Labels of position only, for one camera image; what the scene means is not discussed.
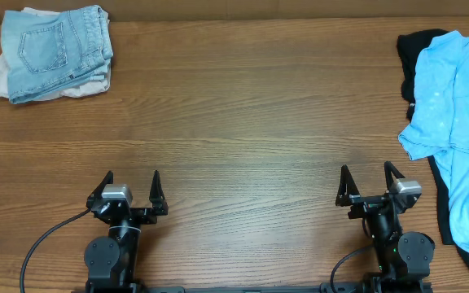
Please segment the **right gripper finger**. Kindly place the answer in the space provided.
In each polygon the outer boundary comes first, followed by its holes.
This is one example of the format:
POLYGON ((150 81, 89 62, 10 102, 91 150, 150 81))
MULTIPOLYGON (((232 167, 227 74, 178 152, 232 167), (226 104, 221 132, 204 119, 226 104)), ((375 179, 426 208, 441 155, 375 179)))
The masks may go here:
POLYGON ((404 179, 405 176, 398 171, 391 161, 384 162, 384 173, 388 191, 398 191, 399 180, 404 179))
POLYGON ((340 185, 335 199, 335 205, 350 206, 355 204, 359 199, 359 190, 348 166, 344 164, 340 170, 340 185))

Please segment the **light blue printed t-shirt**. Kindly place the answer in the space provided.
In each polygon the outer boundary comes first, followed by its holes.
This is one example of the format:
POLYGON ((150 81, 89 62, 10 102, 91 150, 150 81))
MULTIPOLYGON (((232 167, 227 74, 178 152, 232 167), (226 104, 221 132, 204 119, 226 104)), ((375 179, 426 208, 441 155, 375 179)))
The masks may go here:
POLYGON ((414 114, 398 140, 411 160, 434 156, 449 190, 453 241, 469 252, 469 37, 434 37, 415 71, 414 114))

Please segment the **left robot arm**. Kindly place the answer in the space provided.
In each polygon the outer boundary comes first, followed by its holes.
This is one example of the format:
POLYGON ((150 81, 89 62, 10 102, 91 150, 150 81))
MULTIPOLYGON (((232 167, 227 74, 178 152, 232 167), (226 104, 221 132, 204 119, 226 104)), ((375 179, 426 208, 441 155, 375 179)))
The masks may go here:
POLYGON ((159 172, 154 172, 148 199, 150 207, 134 208, 130 188, 126 184, 115 184, 111 171, 89 195, 86 207, 109 228, 106 236, 95 238, 85 249, 86 292, 147 290, 143 282, 134 277, 134 272, 142 226, 154 225, 158 216, 169 213, 159 172))

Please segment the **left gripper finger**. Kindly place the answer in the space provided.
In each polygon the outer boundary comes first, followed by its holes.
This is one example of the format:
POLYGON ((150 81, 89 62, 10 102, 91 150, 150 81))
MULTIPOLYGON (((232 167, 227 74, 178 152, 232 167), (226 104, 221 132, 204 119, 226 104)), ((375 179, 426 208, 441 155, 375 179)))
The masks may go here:
POLYGON ((154 172, 152 184, 149 194, 149 201, 152 204, 153 213, 157 216, 167 216, 169 213, 169 206, 164 196, 161 185, 160 173, 158 170, 154 172))
POLYGON ((108 171, 103 180, 97 185, 97 187, 90 193, 86 200, 86 207, 92 208, 94 203, 102 198, 102 193, 106 185, 113 183, 113 172, 108 171))

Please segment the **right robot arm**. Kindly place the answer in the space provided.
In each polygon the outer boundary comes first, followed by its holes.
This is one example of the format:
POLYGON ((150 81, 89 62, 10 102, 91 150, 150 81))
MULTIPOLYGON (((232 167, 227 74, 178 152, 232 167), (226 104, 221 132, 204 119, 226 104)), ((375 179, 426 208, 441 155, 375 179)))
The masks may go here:
POLYGON ((362 196, 347 165, 340 170, 340 185, 335 204, 349 207, 348 218, 360 219, 371 244, 344 256, 331 271, 330 288, 357 293, 425 293, 432 284, 423 280, 430 274, 435 242, 426 234, 404 232, 399 216, 412 208, 422 195, 417 181, 405 178, 395 166, 384 163, 386 191, 381 195, 362 196), (365 273, 356 283, 335 283, 337 269, 348 259, 372 250, 379 265, 378 273, 365 273))

